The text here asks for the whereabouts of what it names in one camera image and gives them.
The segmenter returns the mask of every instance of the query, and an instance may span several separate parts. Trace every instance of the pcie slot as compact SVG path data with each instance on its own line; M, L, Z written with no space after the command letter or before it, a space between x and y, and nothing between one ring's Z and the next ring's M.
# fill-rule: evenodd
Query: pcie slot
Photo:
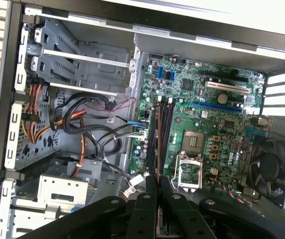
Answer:
M198 102L198 103L192 103L190 106L196 106L196 107L203 107L203 108L209 108L209 109L215 109L215 110L221 110L221 111L229 111L229 112L235 112L235 113L242 113L242 108L232 107L232 106L223 106L218 104L212 104L212 103L205 103L205 102Z
M239 76L232 76L232 75L226 75L226 74L219 74L215 72L201 72L200 73L203 76L211 77L211 78L223 78L223 79L228 79L232 81L241 81L241 82L249 82L248 78L245 77L239 77Z
M207 81L205 87L222 90L222 91L229 91L229 92L236 92L244 95L248 95L250 93L250 89L237 87L237 86L229 86L221 83L215 83Z

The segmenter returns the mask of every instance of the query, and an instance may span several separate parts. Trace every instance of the ventilation slot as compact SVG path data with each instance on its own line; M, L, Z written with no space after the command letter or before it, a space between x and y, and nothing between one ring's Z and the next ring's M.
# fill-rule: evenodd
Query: ventilation slot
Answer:
M61 69L63 69L64 71L67 71L68 73L75 75L75 71L69 69L68 67L62 65L61 63L58 63L57 61L55 61L56 66L60 67Z
M73 52L74 54L77 54L77 51L74 50L73 47L71 47L62 37L58 37L58 39L71 51Z

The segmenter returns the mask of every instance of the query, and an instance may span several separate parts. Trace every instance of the cpu fan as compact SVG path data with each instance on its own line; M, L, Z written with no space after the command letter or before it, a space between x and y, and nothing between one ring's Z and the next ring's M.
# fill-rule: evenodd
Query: cpu fan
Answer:
M247 185L285 208L285 141L255 137Z

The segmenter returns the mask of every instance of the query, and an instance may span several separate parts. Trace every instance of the screw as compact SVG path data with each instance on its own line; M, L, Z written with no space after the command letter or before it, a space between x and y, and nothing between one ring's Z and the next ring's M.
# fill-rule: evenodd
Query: screw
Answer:
M213 200L211 200L211 199L208 199L206 201L206 203L209 204L209 205L214 205L215 204L215 202Z
M179 194L174 194L174 195L172 195L172 197L173 197L174 199L179 199L179 198L181 198L181 196L180 196Z

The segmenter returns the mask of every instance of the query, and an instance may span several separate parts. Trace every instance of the white pcie slot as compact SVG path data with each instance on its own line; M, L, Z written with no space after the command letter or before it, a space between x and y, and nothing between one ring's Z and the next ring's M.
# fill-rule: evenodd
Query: white pcie slot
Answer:
M250 89L237 87L237 86L229 86L221 83L215 83L215 82L206 82L205 87L216 89L216 90L222 90L222 91L230 91L230 92L236 92L244 95L248 95L250 93Z

